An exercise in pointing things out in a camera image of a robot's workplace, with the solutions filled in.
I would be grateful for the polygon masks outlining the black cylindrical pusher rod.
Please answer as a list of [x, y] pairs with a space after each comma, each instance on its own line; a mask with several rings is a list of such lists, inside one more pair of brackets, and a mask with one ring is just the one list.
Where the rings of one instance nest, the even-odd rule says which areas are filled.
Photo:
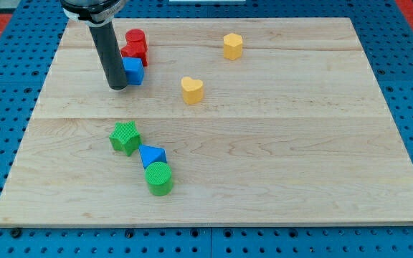
[[90, 33], [110, 89], [122, 90], [126, 88], [128, 85], [127, 77], [113, 23], [109, 21], [101, 27], [90, 27]]

